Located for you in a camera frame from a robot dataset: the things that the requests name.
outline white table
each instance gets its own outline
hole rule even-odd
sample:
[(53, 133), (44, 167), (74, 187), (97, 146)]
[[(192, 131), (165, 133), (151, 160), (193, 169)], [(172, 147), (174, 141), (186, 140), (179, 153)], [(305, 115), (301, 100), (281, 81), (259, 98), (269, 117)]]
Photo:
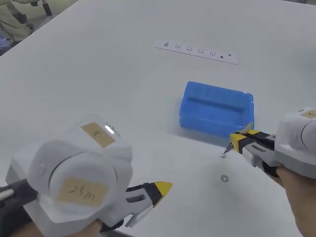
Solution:
[[(252, 93), (256, 128), (276, 132), (285, 113), (315, 106), (315, 21), (316, 7), (277, 0), (80, 0), (0, 58), (1, 175), (22, 145), (97, 113), (133, 146), (132, 185), (174, 184), (123, 232), (298, 237), (283, 189), (234, 152), (219, 158), (226, 142), (181, 129), (178, 112), (199, 81)], [(232, 51), (240, 64), (155, 49), (160, 39)]]

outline tan label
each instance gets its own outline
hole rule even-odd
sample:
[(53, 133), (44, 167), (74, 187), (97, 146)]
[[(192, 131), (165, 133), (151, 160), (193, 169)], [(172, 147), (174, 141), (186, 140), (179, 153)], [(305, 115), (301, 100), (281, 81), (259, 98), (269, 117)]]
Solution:
[(314, 119), (314, 118), (316, 118), (316, 110), (309, 110), (309, 111), (301, 114), (301, 116), (306, 117), (308, 119)]
[(59, 191), (57, 200), (92, 207), (102, 205), (108, 186), (84, 179), (66, 178)]
[(90, 135), (102, 148), (105, 148), (115, 142), (106, 131), (103, 130), (97, 123), (92, 122), (81, 127), (87, 134)]

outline electrical outlet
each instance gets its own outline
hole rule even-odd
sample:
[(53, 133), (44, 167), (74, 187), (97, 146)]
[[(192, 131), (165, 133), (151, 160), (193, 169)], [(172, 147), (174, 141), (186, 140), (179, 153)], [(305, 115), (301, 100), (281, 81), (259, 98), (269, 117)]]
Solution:
[(183, 44), (175, 41), (159, 41), (158, 43), (156, 43), (155, 47), (201, 58), (208, 58), (226, 63), (239, 64), (239, 59), (235, 54), (223, 53), (210, 48), (195, 47), (190, 44)]

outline human hand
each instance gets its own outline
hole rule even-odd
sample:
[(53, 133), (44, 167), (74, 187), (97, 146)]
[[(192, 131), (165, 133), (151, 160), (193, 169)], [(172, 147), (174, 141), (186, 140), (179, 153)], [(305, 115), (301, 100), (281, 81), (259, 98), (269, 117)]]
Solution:
[(276, 170), (274, 180), (284, 187), (298, 230), (303, 237), (316, 236), (316, 180), (284, 167)]
[[(67, 237), (95, 237), (101, 230), (102, 222), (94, 221), (82, 231)], [(10, 235), (10, 237), (44, 237), (36, 225), (31, 222)]]

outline blue tray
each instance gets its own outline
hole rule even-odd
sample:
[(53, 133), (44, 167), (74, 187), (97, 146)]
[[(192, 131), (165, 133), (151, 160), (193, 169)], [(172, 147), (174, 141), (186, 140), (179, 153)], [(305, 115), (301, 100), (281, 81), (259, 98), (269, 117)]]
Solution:
[(182, 127), (229, 138), (229, 134), (254, 123), (253, 96), (190, 81), (180, 108)]

